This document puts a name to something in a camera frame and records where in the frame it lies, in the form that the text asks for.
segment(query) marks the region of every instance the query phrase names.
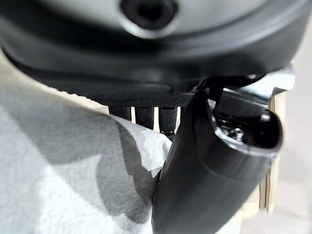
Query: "round hole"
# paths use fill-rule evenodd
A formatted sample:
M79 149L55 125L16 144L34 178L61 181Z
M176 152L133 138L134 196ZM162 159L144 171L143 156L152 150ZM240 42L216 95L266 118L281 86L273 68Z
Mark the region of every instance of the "round hole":
M120 8L126 19L137 26L136 33L139 28L150 31L165 30L177 15L177 4L173 0L122 0ZM125 29L132 33L134 30L129 30L129 24L126 25Z

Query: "textured black surface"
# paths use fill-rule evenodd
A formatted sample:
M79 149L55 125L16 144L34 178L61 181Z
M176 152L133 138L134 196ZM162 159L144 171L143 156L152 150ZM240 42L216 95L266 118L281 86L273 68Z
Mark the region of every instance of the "textured black surface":
M171 97L152 97L152 98L134 98L134 97L112 97L108 95L87 96L100 104L107 106L123 106L123 107L172 107L187 106L192 96L171 96Z
M149 128L154 128L154 108L136 107L136 123Z
M176 129L177 107L160 107L158 114L160 132L174 132Z
M118 116L118 117L131 121L131 108L130 107L110 106L109 113L111 115Z

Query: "black plastic housing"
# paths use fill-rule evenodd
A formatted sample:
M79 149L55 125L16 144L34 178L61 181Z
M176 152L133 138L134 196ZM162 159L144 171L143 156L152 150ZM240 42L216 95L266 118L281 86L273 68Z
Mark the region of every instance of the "black plastic housing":
M0 1L0 41L29 76L116 106L186 106L202 78L266 74L296 53L310 0L273 0L199 33L143 40L56 15L34 1Z
M268 148L256 147L223 134L207 100L204 91L195 94L162 168L153 204L155 234L216 233L265 176L281 147L282 127L273 113L268 134L274 137L264 144Z

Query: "metal screw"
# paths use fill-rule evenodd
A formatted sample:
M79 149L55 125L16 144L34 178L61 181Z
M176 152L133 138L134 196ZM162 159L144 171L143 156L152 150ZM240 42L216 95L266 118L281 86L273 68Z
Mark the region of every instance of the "metal screw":
M235 128L235 129L231 130L230 136L231 136L233 139L242 142L243 139L244 139L244 132L243 132L243 130L241 130L240 128Z

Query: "black handle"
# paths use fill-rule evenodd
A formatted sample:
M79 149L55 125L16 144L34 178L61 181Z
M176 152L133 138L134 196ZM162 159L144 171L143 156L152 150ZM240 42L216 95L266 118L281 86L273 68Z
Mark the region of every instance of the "black handle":
M261 131L248 144L218 127L207 101L204 91L195 94L162 169L153 204L155 234L216 233L246 201L280 149L282 128L273 113L267 112L267 127L253 122L250 135Z

